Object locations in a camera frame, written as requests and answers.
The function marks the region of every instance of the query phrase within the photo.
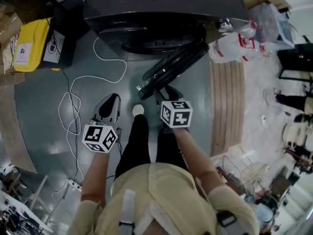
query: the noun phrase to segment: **leg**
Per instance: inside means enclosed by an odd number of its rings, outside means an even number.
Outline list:
[[[163,130],[160,131],[157,138],[156,162],[176,165],[189,171],[177,145],[174,133],[165,134]]]
[[[149,126],[144,115],[140,114],[134,118],[128,144],[124,149],[121,160],[115,171],[115,178],[124,172],[143,164],[150,163],[149,149]]]
[[[307,99],[305,96],[285,96],[277,94],[275,97],[278,103],[304,112],[305,100]]]

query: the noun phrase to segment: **desk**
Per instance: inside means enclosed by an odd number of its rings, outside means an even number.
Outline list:
[[[5,205],[5,200],[9,200],[9,204]],[[6,210],[9,206],[13,206],[16,208],[16,211],[24,217],[23,213],[26,212],[30,218],[35,220],[39,226],[49,232],[53,232],[47,225],[44,224],[25,204],[21,203],[17,199],[11,197],[10,195],[6,194],[5,192],[1,191],[0,193],[0,211]]]

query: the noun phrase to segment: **strap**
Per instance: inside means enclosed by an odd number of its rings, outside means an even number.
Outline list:
[[[123,197],[122,217],[119,222],[120,235],[134,234],[134,210],[136,192],[127,189]]]

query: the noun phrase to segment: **yellow bin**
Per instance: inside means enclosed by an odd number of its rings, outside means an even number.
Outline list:
[[[71,66],[75,43],[52,29],[52,18],[36,20],[21,27],[15,49],[14,69],[31,72],[39,68]]]

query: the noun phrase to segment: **black appliance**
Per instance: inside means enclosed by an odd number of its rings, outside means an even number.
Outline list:
[[[130,61],[175,50],[152,68],[156,77],[145,75],[158,88],[206,54],[205,28],[231,31],[249,22],[243,0],[85,0],[84,18],[121,59],[126,51]]]

